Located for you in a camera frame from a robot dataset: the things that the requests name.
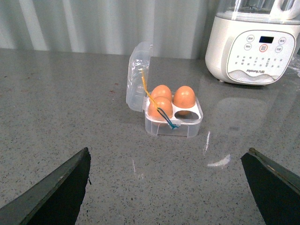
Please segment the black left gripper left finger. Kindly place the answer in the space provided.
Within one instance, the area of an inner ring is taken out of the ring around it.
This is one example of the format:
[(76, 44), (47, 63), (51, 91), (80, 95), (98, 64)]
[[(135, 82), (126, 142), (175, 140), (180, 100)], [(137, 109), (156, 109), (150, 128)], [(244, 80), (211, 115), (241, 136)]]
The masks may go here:
[(87, 147), (0, 209), (2, 225), (74, 225), (89, 182)]

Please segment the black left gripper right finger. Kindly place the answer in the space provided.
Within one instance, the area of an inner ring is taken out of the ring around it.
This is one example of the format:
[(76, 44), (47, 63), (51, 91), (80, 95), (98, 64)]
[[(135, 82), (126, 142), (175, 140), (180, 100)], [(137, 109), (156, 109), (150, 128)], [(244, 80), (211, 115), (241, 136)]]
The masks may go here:
[(241, 157), (256, 205), (267, 225), (300, 223), (300, 177), (254, 148)]

